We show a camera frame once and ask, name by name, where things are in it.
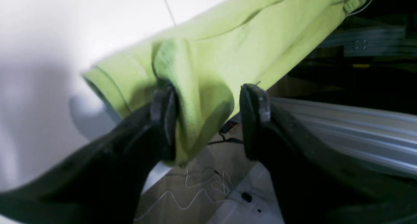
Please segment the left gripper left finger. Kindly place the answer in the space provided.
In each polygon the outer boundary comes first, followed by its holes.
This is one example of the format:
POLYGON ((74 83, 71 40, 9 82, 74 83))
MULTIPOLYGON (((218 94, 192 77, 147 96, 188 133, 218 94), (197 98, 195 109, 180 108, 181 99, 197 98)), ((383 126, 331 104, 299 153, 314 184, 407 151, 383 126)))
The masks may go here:
POLYGON ((24 224, 131 224, 151 170, 175 160, 172 84, 111 132, 34 181, 1 193, 1 215, 24 224))

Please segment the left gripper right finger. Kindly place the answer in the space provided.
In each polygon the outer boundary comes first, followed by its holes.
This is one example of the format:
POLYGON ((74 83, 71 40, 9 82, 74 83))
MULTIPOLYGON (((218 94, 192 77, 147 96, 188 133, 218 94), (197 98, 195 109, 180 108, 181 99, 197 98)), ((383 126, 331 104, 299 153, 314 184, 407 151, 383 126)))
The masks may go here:
POLYGON ((246 157, 270 173, 286 224, 416 223, 416 185, 332 150, 254 84, 239 105, 246 157))

